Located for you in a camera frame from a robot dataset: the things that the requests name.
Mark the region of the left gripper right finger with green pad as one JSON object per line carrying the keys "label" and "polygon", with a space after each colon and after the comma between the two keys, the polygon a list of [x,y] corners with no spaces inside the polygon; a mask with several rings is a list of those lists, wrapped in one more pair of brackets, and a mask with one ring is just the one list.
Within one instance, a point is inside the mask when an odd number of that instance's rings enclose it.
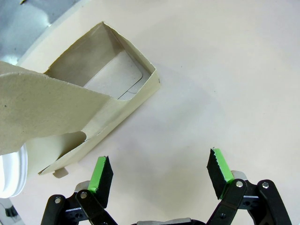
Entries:
{"label": "left gripper right finger with green pad", "polygon": [[207,224],[230,225],[238,210],[246,210],[255,225],[291,224],[273,181],[252,184],[244,173],[230,170],[221,150],[215,148],[210,150],[207,169],[220,200]]}

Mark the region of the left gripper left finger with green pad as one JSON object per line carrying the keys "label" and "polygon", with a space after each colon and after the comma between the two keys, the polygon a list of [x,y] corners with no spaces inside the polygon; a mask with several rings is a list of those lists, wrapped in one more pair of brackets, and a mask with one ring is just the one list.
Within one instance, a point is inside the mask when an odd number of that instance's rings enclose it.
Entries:
{"label": "left gripper left finger with green pad", "polygon": [[88,220],[92,225],[115,225],[105,210],[108,204],[113,171],[108,156],[97,159],[89,181],[79,183],[74,193],[49,197],[42,225],[78,225]]}

